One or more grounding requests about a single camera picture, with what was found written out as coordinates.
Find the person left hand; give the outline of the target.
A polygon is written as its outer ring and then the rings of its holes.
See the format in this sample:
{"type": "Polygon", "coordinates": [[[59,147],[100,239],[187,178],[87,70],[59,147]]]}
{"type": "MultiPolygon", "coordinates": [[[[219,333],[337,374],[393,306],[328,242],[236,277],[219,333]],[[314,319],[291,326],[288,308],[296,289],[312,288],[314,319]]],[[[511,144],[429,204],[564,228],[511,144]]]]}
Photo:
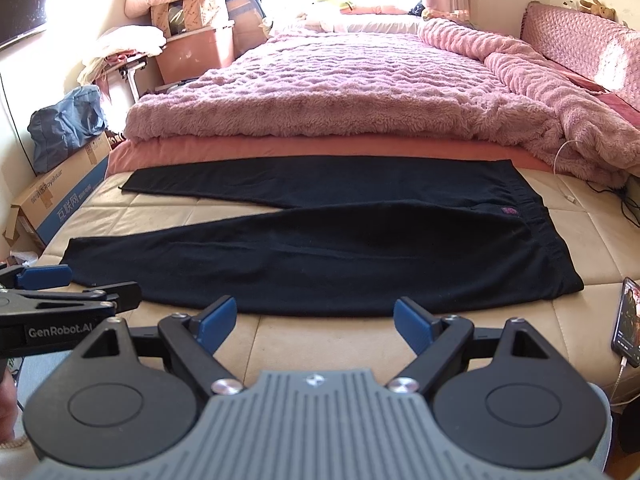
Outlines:
{"type": "Polygon", "coordinates": [[[11,373],[4,371],[0,384],[0,442],[14,439],[14,426],[17,421],[17,390],[11,373]]]}

